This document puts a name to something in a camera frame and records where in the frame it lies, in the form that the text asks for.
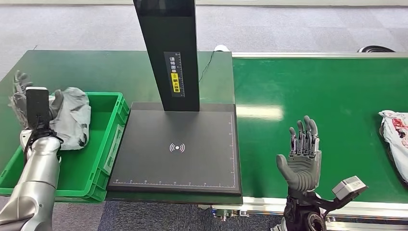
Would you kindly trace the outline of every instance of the black pillar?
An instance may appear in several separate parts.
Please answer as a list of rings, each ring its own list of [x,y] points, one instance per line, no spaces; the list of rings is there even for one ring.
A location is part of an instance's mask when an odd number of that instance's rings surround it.
[[[165,111],[199,111],[194,0],[133,0]]]

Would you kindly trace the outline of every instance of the warning label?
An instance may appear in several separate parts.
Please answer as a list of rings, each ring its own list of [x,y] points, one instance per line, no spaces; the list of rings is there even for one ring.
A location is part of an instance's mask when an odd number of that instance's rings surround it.
[[[164,55],[170,77],[171,95],[173,97],[185,97],[181,54],[180,52],[164,52]]]

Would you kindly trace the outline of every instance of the yellow sticker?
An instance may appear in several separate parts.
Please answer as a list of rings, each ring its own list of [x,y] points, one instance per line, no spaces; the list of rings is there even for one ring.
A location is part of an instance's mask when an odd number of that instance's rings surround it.
[[[180,86],[179,86],[179,75],[177,73],[171,73],[171,83],[173,85],[174,93],[180,93]]]
[[[178,80],[179,75],[177,73],[171,73],[171,79],[177,79]]]

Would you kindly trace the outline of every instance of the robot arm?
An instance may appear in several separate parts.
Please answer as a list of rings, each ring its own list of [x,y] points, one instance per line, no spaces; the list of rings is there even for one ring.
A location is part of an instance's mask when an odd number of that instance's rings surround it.
[[[20,134],[25,139],[31,130]],[[35,140],[27,155],[27,164],[10,200],[0,212],[0,231],[51,231],[54,192],[60,172],[58,138],[45,136]]]
[[[0,231],[51,231],[60,173],[57,152],[62,140],[50,129],[50,120],[58,114],[63,98],[49,105],[46,88],[31,87],[31,82],[22,84],[27,78],[19,72],[16,76],[19,90],[11,100],[17,117],[29,128],[20,133],[24,169],[0,211]]]
[[[305,128],[301,121],[297,122],[298,137],[290,128],[291,151],[289,160],[278,155],[277,166],[288,183],[288,196],[283,212],[282,223],[274,231],[326,231],[326,215],[333,210],[342,208],[367,186],[356,176],[341,181],[332,192],[332,201],[320,198],[314,190],[319,185],[321,151],[316,123],[305,116]]]

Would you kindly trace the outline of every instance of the black scanning platform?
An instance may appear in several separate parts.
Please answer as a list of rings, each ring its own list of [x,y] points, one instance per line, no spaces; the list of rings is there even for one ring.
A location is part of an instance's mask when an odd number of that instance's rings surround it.
[[[108,189],[241,195],[235,105],[133,103]]]

